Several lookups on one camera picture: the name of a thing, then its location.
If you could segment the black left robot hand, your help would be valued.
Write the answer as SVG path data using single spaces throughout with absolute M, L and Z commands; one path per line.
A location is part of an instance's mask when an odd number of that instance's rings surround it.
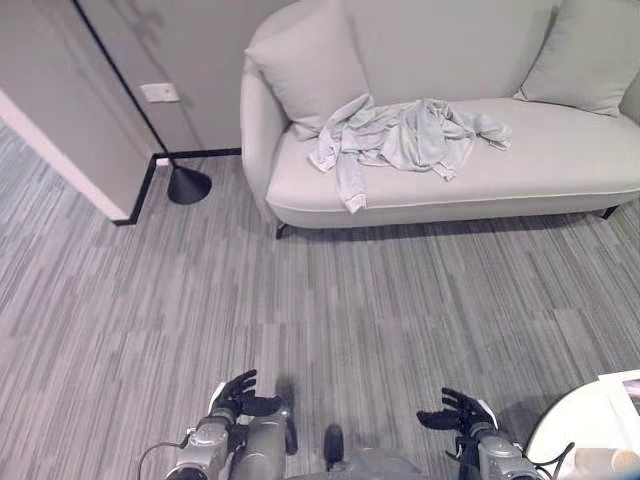
M 276 413 L 282 406 L 280 396 L 259 397 L 255 393 L 257 370 L 248 370 L 229 382 L 214 397 L 209 414 L 218 410 L 228 411 L 234 418 L 241 415 L 260 417 Z

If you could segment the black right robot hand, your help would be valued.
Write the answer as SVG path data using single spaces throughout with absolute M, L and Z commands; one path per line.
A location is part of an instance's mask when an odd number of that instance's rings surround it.
M 490 409 L 479 400 L 457 390 L 443 387 L 441 389 L 444 408 L 439 411 L 418 411 L 416 417 L 425 428 L 440 431 L 454 430 L 469 435 L 476 425 L 497 427 L 497 422 Z

